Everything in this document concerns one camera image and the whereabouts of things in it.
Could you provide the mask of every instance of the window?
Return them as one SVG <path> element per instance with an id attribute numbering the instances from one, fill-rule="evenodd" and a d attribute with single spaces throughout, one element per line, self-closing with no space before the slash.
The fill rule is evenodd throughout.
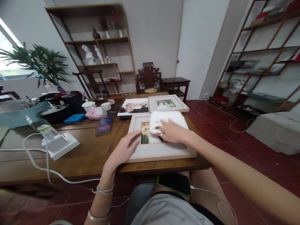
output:
<path id="1" fill-rule="evenodd" d="M 18 45 L 22 46 L 20 42 L 16 39 L 10 29 L 5 25 L 2 19 L 0 19 L 0 49 L 11 52 L 13 46 Z M 31 70 L 23 70 L 22 66 L 12 63 L 10 61 L 3 61 L 3 58 L 0 58 L 0 79 L 18 79 L 25 78 L 25 75 L 31 74 Z"/>

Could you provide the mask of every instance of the red tile floor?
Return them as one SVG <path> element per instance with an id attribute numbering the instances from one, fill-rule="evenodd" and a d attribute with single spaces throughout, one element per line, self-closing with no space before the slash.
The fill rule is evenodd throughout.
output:
<path id="1" fill-rule="evenodd" d="M 242 160 L 259 172 L 268 176 L 296 196 L 300 197 L 300 154 L 276 153 L 247 133 L 235 133 L 229 129 L 234 121 L 230 115 L 222 113 L 204 101 L 187 101 L 188 117 L 197 126 L 207 141 Z M 232 129 L 243 131 L 246 123 L 237 119 Z M 249 202 L 217 169 L 213 169 L 229 203 L 235 209 L 239 224 L 279 225 L 268 213 Z M 72 224 L 83 224 L 94 194 L 85 189 L 72 188 L 51 200 L 11 194 L 0 190 L 0 224 L 40 224 L 48 225 L 55 220 L 67 220 Z M 119 205 L 127 199 L 113 199 Z M 124 224 L 127 203 L 112 209 L 111 224 Z"/>

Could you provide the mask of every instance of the green leaves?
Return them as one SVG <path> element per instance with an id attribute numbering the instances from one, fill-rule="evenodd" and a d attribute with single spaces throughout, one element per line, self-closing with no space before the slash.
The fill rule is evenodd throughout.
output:
<path id="1" fill-rule="evenodd" d="M 41 79 L 43 79 L 43 85 L 46 85 L 46 80 L 53 84 L 58 84 L 59 81 L 70 83 L 66 78 L 66 75 L 70 75 L 64 70 L 68 65 L 63 64 L 67 57 L 60 55 L 61 52 L 54 52 L 36 44 L 33 45 L 34 50 L 26 49 L 25 42 L 23 46 L 15 46 L 12 52 L 0 49 L 0 55 L 3 55 L 0 58 L 11 61 L 9 64 L 17 63 L 24 67 L 22 69 L 36 71 L 38 74 L 37 87 L 41 85 Z"/>

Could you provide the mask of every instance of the bracelet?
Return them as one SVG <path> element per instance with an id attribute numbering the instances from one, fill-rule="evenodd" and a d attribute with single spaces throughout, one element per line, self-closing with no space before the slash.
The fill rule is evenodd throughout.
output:
<path id="1" fill-rule="evenodd" d="M 91 215 L 90 210 L 88 210 L 87 216 L 88 216 L 88 218 L 89 218 L 90 220 L 92 220 L 92 221 L 97 221 L 97 222 L 98 222 L 98 221 L 103 221 L 103 220 L 105 220 L 106 218 L 110 218 L 111 214 L 112 214 L 112 211 L 110 210 L 110 212 L 109 212 L 109 214 L 108 214 L 107 216 L 101 217 L 101 218 L 97 218 L 97 217 L 93 217 L 93 216 Z"/>
<path id="2" fill-rule="evenodd" d="M 105 194 L 105 195 L 112 195 L 112 193 L 110 193 L 110 194 L 107 194 L 106 192 L 109 192 L 109 191 L 111 191 L 112 189 L 113 189 L 113 187 L 115 186 L 115 184 L 113 184 L 113 186 L 112 186 L 112 188 L 111 189 L 108 189 L 108 190 L 99 190 L 98 189 L 98 186 L 99 186 L 99 184 L 97 185 L 97 190 L 96 191 L 94 191 L 93 189 L 92 189 L 92 192 L 93 193 L 102 193 L 102 194 Z"/>

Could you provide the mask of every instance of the cleaning cloth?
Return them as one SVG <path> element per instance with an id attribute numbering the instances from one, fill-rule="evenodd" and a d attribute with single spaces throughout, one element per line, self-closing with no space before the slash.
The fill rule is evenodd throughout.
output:
<path id="1" fill-rule="evenodd" d="M 187 122 L 185 122 L 185 119 L 181 112 L 179 111 L 165 111 L 165 112 L 158 112 L 154 111 L 151 113 L 150 116 L 150 124 L 149 124 L 149 131 L 152 134 L 161 133 L 160 130 L 158 130 L 158 127 L 162 126 L 162 123 L 160 120 L 168 122 L 172 120 L 173 122 L 177 123 L 178 125 L 188 129 Z"/>

